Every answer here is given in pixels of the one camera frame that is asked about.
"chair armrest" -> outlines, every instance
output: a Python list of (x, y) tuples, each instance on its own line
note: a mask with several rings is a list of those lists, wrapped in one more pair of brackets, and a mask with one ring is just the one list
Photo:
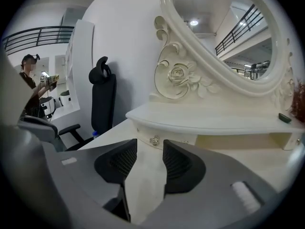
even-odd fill
[(81, 126), (79, 124), (76, 124), (76, 125), (71, 125), (67, 128), (64, 128), (62, 129), (60, 132), (58, 132), (58, 135), (64, 135), (68, 132), (72, 132), (72, 131), (75, 131), (76, 129), (79, 129)]

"chair headrest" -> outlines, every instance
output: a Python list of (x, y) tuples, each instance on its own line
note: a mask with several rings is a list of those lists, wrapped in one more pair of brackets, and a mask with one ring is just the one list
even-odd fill
[(96, 67), (93, 68), (89, 73), (89, 81), (92, 84), (101, 84), (107, 81), (108, 77), (111, 75), (111, 70), (106, 65), (108, 57), (101, 57), (97, 63)]

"face mask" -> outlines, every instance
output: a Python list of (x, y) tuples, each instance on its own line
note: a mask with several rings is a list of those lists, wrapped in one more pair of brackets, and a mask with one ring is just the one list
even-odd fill
[(36, 70), (36, 64), (31, 64), (30, 66), (31, 66), (31, 67), (30, 67), (30, 71)]

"white tabletop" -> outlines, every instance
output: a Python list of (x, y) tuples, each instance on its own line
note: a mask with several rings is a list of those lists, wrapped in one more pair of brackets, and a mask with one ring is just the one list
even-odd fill
[[(82, 149), (108, 145), (136, 138), (132, 121), (125, 120), (110, 131), (91, 141)], [(279, 148), (264, 149), (217, 149), (250, 168), (265, 179), (277, 191), (286, 188), (293, 177), (289, 157), (292, 151)], [(132, 223), (140, 224), (163, 200), (166, 168), (162, 161), (163, 151), (138, 140), (137, 160), (126, 181), (126, 197)]]

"black shirt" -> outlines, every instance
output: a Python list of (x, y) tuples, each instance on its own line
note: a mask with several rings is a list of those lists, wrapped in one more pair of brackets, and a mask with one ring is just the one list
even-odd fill
[[(24, 79), (24, 81), (29, 85), (29, 87), (31, 89), (34, 89), (36, 87), (35, 82), (32, 80), (32, 78), (27, 76), (26, 73), (21, 72), (21, 73), (19, 73), (19, 75)], [(33, 111), (33, 108), (39, 108), (39, 107), (40, 107), (40, 103), (39, 103), (39, 97), (37, 94), (28, 101), (27, 105), (25, 106), (25, 112), (28, 115), (32, 115), (31, 113)]]

